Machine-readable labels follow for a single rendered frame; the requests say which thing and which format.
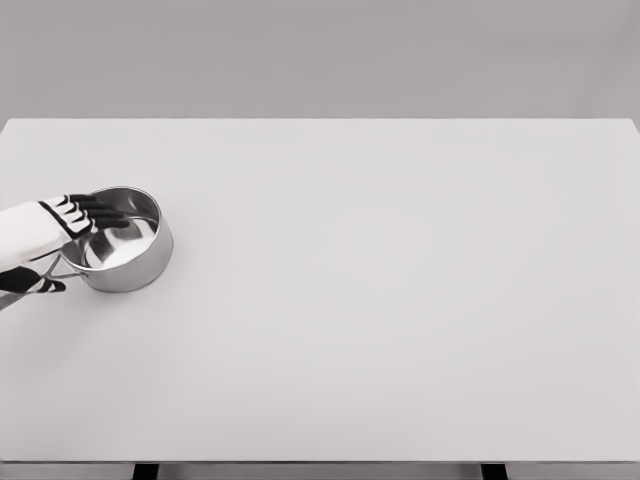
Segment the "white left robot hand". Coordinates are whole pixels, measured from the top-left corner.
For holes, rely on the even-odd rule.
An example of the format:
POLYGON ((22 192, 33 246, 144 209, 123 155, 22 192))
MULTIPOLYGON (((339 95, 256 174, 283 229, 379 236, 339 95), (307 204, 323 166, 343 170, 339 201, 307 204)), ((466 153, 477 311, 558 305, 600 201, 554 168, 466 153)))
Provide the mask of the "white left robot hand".
POLYGON ((127 216, 96 196, 66 194, 0 211, 0 292, 59 293, 66 285, 29 268, 88 234, 129 226, 127 216))

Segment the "silver steel pot with handle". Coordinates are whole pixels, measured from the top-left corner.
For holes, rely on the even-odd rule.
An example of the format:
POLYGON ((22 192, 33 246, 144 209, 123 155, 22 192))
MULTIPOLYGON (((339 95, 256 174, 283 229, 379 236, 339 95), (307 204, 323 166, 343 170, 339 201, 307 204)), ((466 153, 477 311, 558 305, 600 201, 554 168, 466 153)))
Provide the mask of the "silver steel pot with handle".
MULTIPOLYGON (((64 284, 67 279, 80 278, 104 293, 132 292, 159 278, 170 262, 174 238, 158 202, 130 187, 111 187, 87 195, 124 213, 129 226, 85 235, 27 266, 64 284)), ((30 295, 36 294, 0 292, 0 311, 30 295)))

